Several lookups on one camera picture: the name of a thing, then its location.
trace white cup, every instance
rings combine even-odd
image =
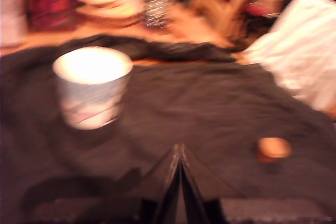
[[[127,55],[103,47],[84,47],[59,57],[53,69],[65,121],[81,130],[113,122],[132,67]]]

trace white cloth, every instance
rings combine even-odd
[[[328,109],[336,102],[336,2],[292,0],[245,53],[293,97]]]

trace wooden table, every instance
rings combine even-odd
[[[163,29],[148,29],[141,23],[129,27],[113,27],[93,21],[85,21],[75,31],[31,32],[24,44],[15,48],[1,48],[1,55],[29,47],[59,45],[72,39],[85,38],[96,34],[130,36],[147,41],[164,42],[211,42],[221,47],[232,46],[201,17],[191,10],[176,4],[170,11],[171,25]]]

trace cup rim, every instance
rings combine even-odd
[[[70,78],[69,76],[64,74],[64,72],[61,70],[61,65],[60,65],[61,61],[64,60],[64,57],[69,57],[69,55],[72,55],[73,52],[78,52],[78,51],[86,50],[86,49],[90,49],[90,50],[96,49],[97,52],[99,52],[99,51],[104,51],[105,53],[109,52],[109,53],[111,53],[111,55],[119,57],[125,63],[125,71],[123,73],[121,73],[120,75],[116,75],[115,77],[111,78],[110,80],[92,81],[92,82],[90,82],[90,81],[80,81],[78,79],[76,80],[75,78]],[[66,80],[66,81],[70,81],[70,82],[74,82],[74,83],[78,83],[78,84],[103,84],[103,83],[108,83],[108,82],[111,82],[111,81],[114,81],[114,80],[117,80],[121,77],[126,76],[128,73],[131,72],[132,68],[133,68],[133,62],[132,62],[131,58],[128,55],[126,55],[125,53],[123,53],[119,50],[113,49],[113,48],[98,47],[98,46],[82,47],[82,48],[75,49],[73,51],[70,51],[70,52],[58,57],[54,61],[54,63],[52,64],[52,69],[58,77]]]

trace dark tablecloth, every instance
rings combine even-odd
[[[117,121],[80,131],[60,115],[52,63],[84,46],[115,48],[134,60],[206,62],[134,66]],[[130,189],[136,179],[124,182],[127,174],[141,177],[175,143],[187,144],[243,195],[309,198],[336,217],[332,122],[276,86],[261,66],[241,66],[229,53],[211,44],[99,35],[3,56],[1,222],[22,223],[60,197],[113,194],[118,182],[119,191]],[[293,151],[271,168],[255,153],[268,136],[287,139]]]

